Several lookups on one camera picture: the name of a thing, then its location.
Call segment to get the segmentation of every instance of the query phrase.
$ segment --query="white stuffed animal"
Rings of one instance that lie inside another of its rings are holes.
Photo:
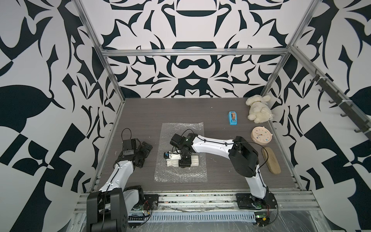
[[[269,95],[264,97],[260,95],[249,97],[246,101],[246,105],[250,106],[249,116],[247,118],[251,121],[254,120],[255,123],[262,123],[272,119],[274,114],[272,114],[272,111],[267,106],[267,101],[269,100]]]

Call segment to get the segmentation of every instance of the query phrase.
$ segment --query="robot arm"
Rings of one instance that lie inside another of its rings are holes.
[[[192,153],[197,152],[229,159],[236,172],[245,177],[251,195],[258,199],[265,198],[267,188],[259,172],[258,153],[244,138],[237,136],[234,140],[219,140],[193,133],[189,133],[187,137],[175,134],[170,144],[179,149],[179,154],[165,153],[164,157],[168,160],[178,160],[179,167],[192,166]]]
[[[128,211],[139,204],[139,195],[143,199],[140,186],[124,190],[134,168],[143,167],[152,146],[142,142],[137,147],[136,139],[124,140],[122,143],[123,151],[117,158],[108,181],[98,192],[90,193],[86,201],[87,232],[126,231]]]

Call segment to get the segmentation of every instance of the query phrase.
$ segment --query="patterned wallpaper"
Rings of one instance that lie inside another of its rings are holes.
[[[370,115],[368,0],[324,0],[298,42],[299,48]],[[330,226],[371,229],[371,142],[291,56],[270,94],[274,126],[291,163],[312,190]]]
[[[171,49],[285,47],[310,0],[83,2],[103,48]]]
[[[104,49],[283,48],[310,0],[83,0]],[[125,97],[260,94],[279,55],[110,57]]]
[[[0,7],[1,231],[66,229],[120,100],[70,0]]]
[[[280,55],[110,57],[125,97],[249,97],[260,94]]]

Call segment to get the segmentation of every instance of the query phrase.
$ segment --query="bubble wrap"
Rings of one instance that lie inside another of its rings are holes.
[[[207,182],[206,154],[198,155],[198,167],[168,167],[164,159],[164,152],[171,151],[170,140],[174,134],[182,135],[186,129],[192,129],[196,134],[204,135],[204,123],[163,123],[161,127],[160,141],[158,144],[157,161],[155,169],[155,181],[157,182]]]

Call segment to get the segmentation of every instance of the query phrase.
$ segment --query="shoe insole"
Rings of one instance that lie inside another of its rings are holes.
[[[262,153],[263,153],[263,157],[264,157],[264,160],[267,160],[267,166],[270,170],[271,173],[273,174],[280,174],[281,173],[281,168],[278,164],[278,161],[277,161],[277,158],[276,158],[276,155],[274,154],[273,150],[270,148],[270,147],[264,147],[264,149],[262,149]]]

